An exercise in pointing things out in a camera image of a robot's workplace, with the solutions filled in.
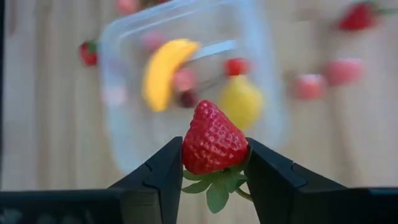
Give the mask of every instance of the yellow fruit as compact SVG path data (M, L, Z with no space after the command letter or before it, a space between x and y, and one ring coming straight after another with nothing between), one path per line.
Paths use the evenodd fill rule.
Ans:
M220 109L239 129L249 128L262 114L262 93L245 75L231 77L221 92Z
M200 44L188 39L167 42L156 51L146 66L142 96L155 112L166 110L172 95L174 73Z

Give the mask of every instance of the strawberry stem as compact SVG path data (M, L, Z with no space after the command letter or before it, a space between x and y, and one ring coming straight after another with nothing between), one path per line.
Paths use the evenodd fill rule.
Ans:
M245 198L245 199L253 202L253 199L251 198L251 195L249 195L248 193L244 192L242 189L240 189L240 188L236 189L236 193L238 193L238 195L240 195L242 198Z
M89 42L88 43L88 51L90 53L96 53L97 52L97 44L95 42Z

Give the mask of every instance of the red fruit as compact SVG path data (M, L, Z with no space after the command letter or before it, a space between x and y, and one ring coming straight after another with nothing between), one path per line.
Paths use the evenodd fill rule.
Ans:
M198 103L198 97L194 90L187 90L179 96L180 105L183 108L193 108Z
M81 60L87 66L94 66L97 64L96 43L84 42L80 45L79 53Z
M118 12L123 15L132 14L141 9L139 0L116 0L116 4Z
M339 58L326 64L325 75L330 85L344 85L359 80L365 71L358 58Z
M295 81L295 94L302 100L315 100L325 93L325 84L321 75L301 75Z
M173 86L177 92L194 89L196 84L197 79L192 69L182 68L174 75Z
M228 76L242 75L248 72L249 62L244 58L229 59L225 64L225 70Z
M248 141L218 107L203 100L195 109L182 144L182 162L195 175L242 164Z
M371 28L376 25L380 12L382 10L379 10L371 1L354 3L339 22L338 28L347 31Z

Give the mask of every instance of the toy fruit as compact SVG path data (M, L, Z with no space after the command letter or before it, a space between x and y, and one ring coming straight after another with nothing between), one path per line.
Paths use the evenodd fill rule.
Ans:
M200 47L188 39L167 42L149 60L142 82L142 96L155 112L165 110L172 96L175 72Z
M177 92L194 89L196 84L197 79L192 69L182 68L174 75L173 87Z
M203 100L195 109L182 144L182 162L195 175L241 164L248 155L248 141L217 106Z
M225 63L225 72L228 76L246 74L249 70L249 62L244 58L229 59Z
M165 37L160 32L152 30L142 36L141 42L147 50L153 52L165 43Z
M250 127L260 118L262 93L245 75L231 77L221 92L220 108L239 129Z
M339 58L328 62L325 75L330 85L344 85L359 80L364 73L364 65L358 58Z
M198 96L195 90L187 90L179 93L179 104L183 108L193 108L198 103Z
M116 0L116 4L118 12L123 15L132 14L141 9L139 0Z
M85 41L79 47L79 54L83 63L87 66L97 64L97 47L93 41Z
M326 81L321 75L306 74L299 76L294 83L297 98L315 100L325 93Z
M365 30L375 26L383 14L397 12L395 9L380 9L374 1L361 1L350 5L339 21L338 28L345 31Z

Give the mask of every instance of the wooden surface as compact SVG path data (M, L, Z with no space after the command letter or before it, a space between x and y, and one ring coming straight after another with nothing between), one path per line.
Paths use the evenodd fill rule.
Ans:
M117 19L113 1L7 3L2 189L107 187L122 174L108 147L98 71L81 64L77 48ZM291 130L278 151L347 186L398 185L398 17L359 36L328 31L347 4L258 1L287 87L328 58L367 65L363 80L330 88L322 100L287 93ZM203 194L183 194L180 208L179 223L258 223L253 205L235 195L217 215Z

